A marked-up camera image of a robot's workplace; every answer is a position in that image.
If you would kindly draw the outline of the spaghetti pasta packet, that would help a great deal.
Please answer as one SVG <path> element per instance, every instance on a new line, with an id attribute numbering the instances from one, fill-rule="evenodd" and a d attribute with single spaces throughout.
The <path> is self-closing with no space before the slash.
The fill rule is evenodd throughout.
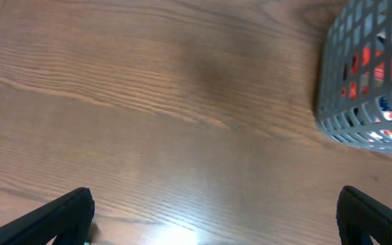
<path id="1" fill-rule="evenodd" d="M 358 53 L 354 54 L 350 64 L 346 63 L 342 70 L 342 81 L 348 84 L 342 87 L 341 96 L 343 99 L 354 100 L 357 98 L 358 85 L 360 85 L 360 94 L 366 95 L 370 89 L 370 84 L 373 83 L 376 87 L 382 86 L 385 81 L 386 63 L 381 62 L 377 64 L 372 71 L 365 71 L 359 75 L 357 80 L 348 81 L 349 75 L 358 73 L 360 67 L 369 65 L 371 58 L 378 58 L 382 55 L 382 50 L 375 51 L 374 55 L 371 53 L 371 48 L 364 47 L 362 56 Z"/>

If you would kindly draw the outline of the grey plastic basket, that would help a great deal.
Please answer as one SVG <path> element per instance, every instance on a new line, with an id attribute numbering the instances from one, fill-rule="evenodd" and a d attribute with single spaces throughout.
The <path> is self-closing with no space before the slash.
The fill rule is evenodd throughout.
<path id="1" fill-rule="evenodd" d="M 392 154 L 392 0 L 349 1 L 334 20 L 315 119 L 330 139 Z"/>

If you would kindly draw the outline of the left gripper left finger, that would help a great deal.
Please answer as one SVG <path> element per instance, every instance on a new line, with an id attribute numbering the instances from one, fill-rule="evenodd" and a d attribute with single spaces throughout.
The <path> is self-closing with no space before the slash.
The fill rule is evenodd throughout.
<path id="1" fill-rule="evenodd" d="M 90 244 L 94 214 L 90 189 L 80 187 L 0 227 L 0 245 Z"/>

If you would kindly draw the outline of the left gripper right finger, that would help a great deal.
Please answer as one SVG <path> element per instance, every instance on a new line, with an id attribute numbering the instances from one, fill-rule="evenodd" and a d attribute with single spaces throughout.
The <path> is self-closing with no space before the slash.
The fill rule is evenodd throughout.
<path id="1" fill-rule="evenodd" d="M 343 245 L 392 244 L 392 209 L 353 186 L 344 186 L 336 209 Z"/>

